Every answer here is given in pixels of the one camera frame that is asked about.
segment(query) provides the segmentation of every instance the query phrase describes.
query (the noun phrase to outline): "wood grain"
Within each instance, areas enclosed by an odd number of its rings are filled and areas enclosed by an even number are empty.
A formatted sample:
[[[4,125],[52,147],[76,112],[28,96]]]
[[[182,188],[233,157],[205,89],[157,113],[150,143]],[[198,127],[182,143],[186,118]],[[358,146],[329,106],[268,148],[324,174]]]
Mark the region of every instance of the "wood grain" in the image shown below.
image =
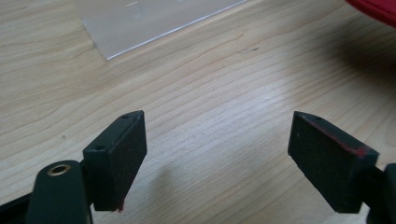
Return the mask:
[[[396,162],[396,32],[341,0],[250,0],[106,61],[72,0],[0,0],[0,203],[146,112],[122,213],[95,223],[364,223],[287,155],[294,110]]]

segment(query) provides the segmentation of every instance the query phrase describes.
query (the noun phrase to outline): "metal ring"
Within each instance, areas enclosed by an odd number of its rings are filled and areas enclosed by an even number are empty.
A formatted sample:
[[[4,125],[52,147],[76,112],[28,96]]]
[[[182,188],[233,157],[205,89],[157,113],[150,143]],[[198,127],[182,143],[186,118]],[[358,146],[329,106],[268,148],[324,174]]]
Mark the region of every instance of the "metal ring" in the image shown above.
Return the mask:
[[[72,168],[72,167],[68,164],[60,164],[60,165],[50,168],[49,171],[47,172],[47,174],[51,175],[51,176],[62,175],[64,173],[66,173],[67,171],[69,171],[70,168]]]

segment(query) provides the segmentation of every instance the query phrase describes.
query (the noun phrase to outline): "clear acrylic sheet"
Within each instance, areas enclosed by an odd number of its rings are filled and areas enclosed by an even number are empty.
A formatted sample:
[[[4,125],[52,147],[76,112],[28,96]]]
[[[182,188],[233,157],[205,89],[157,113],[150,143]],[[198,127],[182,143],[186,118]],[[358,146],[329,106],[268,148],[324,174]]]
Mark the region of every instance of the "clear acrylic sheet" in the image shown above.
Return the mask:
[[[93,41],[107,59],[246,0],[76,0]]]

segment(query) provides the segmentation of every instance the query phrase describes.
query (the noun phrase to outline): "wooden table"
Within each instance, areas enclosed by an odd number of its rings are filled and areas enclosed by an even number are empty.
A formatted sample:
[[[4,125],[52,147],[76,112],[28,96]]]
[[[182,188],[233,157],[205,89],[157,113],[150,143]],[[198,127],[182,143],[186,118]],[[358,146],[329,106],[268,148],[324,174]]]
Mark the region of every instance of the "wooden table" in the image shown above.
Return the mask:
[[[143,109],[148,155],[95,223],[364,223],[288,156],[292,113],[396,162],[395,39],[341,0],[250,0],[106,61],[72,0],[0,0],[0,203]]]

